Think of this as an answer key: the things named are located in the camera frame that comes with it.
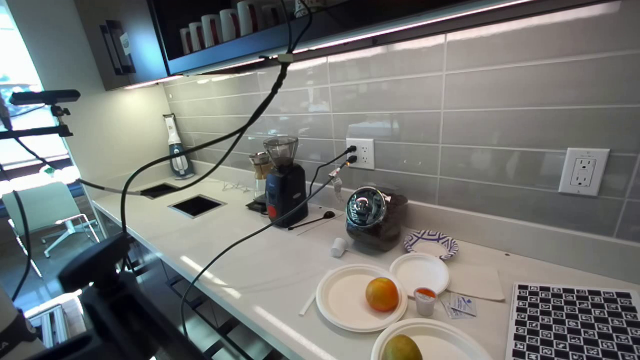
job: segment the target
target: white paper plate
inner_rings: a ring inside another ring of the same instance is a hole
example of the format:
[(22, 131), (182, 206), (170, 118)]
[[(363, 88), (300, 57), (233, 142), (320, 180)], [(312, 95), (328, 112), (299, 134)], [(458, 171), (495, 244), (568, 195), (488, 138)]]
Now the white paper plate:
[[(400, 303), (393, 312), (375, 311), (367, 303), (365, 290), (377, 277), (388, 277), (396, 284)], [(355, 332), (373, 332), (400, 320), (408, 300), (400, 281), (388, 271), (377, 266), (354, 264), (332, 270), (320, 280), (316, 304), (320, 313), (338, 327)]]
[(421, 318), (387, 327), (373, 344), (371, 360), (381, 360), (387, 342), (400, 334), (415, 341), (423, 359), (491, 360), (489, 353), (469, 335), (446, 323)]
[(391, 263), (389, 271), (400, 280), (411, 299), (417, 288), (429, 288), (440, 294), (449, 286), (449, 268), (435, 256), (410, 252)]

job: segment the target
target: white countertop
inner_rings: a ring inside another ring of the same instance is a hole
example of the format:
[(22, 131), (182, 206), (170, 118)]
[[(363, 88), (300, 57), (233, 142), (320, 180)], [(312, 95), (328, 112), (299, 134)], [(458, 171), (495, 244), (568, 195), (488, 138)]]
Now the white countertop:
[[(158, 183), (162, 182), (181, 185), (173, 179)], [(269, 221), (245, 208), (253, 192), (223, 191), (222, 188), (222, 182), (205, 180), (183, 192), (154, 200), (127, 197), (129, 232), (178, 273), (192, 280), (226, 246)], [(227, 205), (195, 219), (167, 208), (167, 205), (199, 193)], [(120, 223), (119, 195), (98, 199), (94, 204)], [(324, 211), (314, 206), (307, 220), (321, 217)], [(353, 249), (335, 259), (329, 256), (329, 249), (336, 237), (348, 237), (344, 216), (315, 223), (297, 233), (268, 229), (221, 257), (197, 286), (289, 359), (368, 359), (380, 332), (360, 334), (342, 330), (326, 321), (316, 305), (305, 316), (299, 316), (298, 312), (327, 271), (351, 263), (388, 268), (404, 249), (398, 245), (383, 254), (365, 254)], [(450, 320), (438, 303), (432, 318), (471, 335), (494, 359), (504, 359), (514, 282), (640, 291), (640, 286), (629, 282), (513, 254), (507, 256), (502, 251), (464, 241), (459, 244), (458, 255), (448, 261), (496, 268), (507, 301), (477, 300), (477, 318), (459, 320)], [(410, 300), (404, 318), (417, 316), (415, 303)]]

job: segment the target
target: patterned paper plate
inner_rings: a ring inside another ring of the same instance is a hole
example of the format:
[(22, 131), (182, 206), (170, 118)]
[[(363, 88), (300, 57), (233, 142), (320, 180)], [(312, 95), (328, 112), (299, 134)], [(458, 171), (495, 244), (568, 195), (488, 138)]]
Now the patterned paper plate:
[(459, 249), (456, 239), (439, 231), (431, 230), (417, 230), (407, 234), (404, 237), (404, 248), (408, 252), (435, 255), (441, 260), (451, 259)]

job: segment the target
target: spoon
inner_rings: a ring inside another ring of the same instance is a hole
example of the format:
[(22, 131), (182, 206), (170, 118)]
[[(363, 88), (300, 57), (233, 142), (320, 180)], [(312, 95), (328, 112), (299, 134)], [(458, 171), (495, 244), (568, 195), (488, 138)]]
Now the spoon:
[(289, 226), (289, 228), (288, 228), (287, 230), (293, 230), (293, 229), (295, 229), (295, 228), (297, 228), (297, 227), (301, 227), (301, 226), (304, 226), (304, 225), (309, 225), (309, 224), (311, 224), (311, 223), (313, 223), (313, 222), (317, 222), (317, 221), (320, 221), (320, 220), (324, 220), (324, 219), (328, 219), (328, 218), (333, 218), (333, 217), (335, 217), (335, 213), (334, 213), (333, 211), (325, 211), (325, 212), (324, 212), (324, 215), (323, 215), (321, 218), (317, 218), (317, 219), (315, 219), (315, 220), (311, 220), (311, 221), (308, 221), (308, 222), (302, 223), (302, 224), (300, 224), (300, 225), (296, 225), (296, 226)]

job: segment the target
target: white chair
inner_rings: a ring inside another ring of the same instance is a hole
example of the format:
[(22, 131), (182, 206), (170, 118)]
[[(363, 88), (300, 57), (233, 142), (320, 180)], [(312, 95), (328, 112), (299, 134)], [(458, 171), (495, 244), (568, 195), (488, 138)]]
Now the white chair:
[[(22, 200), (22, 205), (24, 206), (24, 211), (27, 216), (29, 233), (62, 223), (67, 227), (67, 230), (61, 232), (62, 235), (60, 235), (53, 244), (44, 250), (44, 254), (47, 258), (49, 257), (49, 252), (66, 239), (67, 236), (78, 231), (84, 231), (86, 233), (85, 226), (88, 226), (91, 230), (95, 242), (100, 242), (98, 236), (93, 230), (93, 227), (91, 226), (92, 223), (95, 223), (95, 220), (90, 222), (85, 214), (80, 213), (80, 209), (78, 209), (76, 201), (73, 196), (71, 196), (71, 192), (64, 183), (50, 183), (36, 188), (18, 191), (18, 194), (20, 195), (20, 199)], [(9, 213), (9, 217), (11, 218), (9, 219), (9, 224), (15, 233), (15, 238), (22, 248), (22, 251), (27, 254), (27, 250), (20, 239), (21, 236), (24, 236), (25, 231), (24, 224), (22, 223), (22, 217), (20, 215), (20, 208), (18, 208), (15, 196), (13, 193), (7, 193), (2, 196), (2, 200), (4, 202), (4, 206), (6, 206), (7, 212)], [(74, 219), (79, 219), (80, 224), (74, 226)], [(45, 238), (42, 238), (42, 243), (46, 243)], [(42, 277), (40, 270), (33, 260), (31, 260), (31, 266), (38, 276)]]

